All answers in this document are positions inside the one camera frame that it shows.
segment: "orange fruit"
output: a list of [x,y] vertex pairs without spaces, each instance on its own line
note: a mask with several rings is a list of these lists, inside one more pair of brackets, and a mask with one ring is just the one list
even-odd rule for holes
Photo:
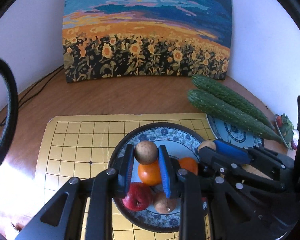
[[138,175],[140,180],[148,186],[160,184],[161,174],[158,160],[148,165],[139,164]]
[[179,160],[180,167],[183,169],[186,169],[187,171],[191,171],[195,175],[198,175],[198,164],[197,162],[190,158],[190,157],[185,157]]

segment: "blue gripper pad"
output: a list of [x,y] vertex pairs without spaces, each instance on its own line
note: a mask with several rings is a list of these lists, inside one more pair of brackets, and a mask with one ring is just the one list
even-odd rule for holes
[[237,164],[242,165],[249,164],[251,162],[251,158],[249,157],[246,150],[219,139],[216,139],[213,142],[217,146],[218,153],[235,159],[237,161]]
[[171,186],[175,183],[175,172],[165,145],[159,146],[159,168],[163,191],[167,198],[171,196]]
[[118,185],[121,189],[123,189],[125,196],[128,194],[131,182],[134,162],[133,151],[134,146],[132,144],[128,144],[118,173]]

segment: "painted sky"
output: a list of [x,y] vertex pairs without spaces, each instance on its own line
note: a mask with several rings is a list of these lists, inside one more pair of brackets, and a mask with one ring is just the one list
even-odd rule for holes
[[217,37],[212,40],[228,48],[231,43],[231,0],[66,0],[64,22],[75,12],[96,17],[128,13],[138,20],[164,21],[209,32]]

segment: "green cucumber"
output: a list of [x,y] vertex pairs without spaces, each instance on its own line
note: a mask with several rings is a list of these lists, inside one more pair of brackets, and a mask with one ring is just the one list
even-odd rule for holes
[[232,89],[203,75],[194,75],[192,82],[197,88],[209,92],[274,130],[274,126],[260,109]]
[[268,126],[206,91],[189,90],[188,99],[192,105],[208,115],[233,124],[261,138],[282,142],[281,137]]

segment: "canvas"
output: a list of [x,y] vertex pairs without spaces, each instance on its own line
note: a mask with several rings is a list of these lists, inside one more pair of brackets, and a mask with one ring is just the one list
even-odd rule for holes
[[67,82],[125,75],[226,76],[231,0],[65,0]]

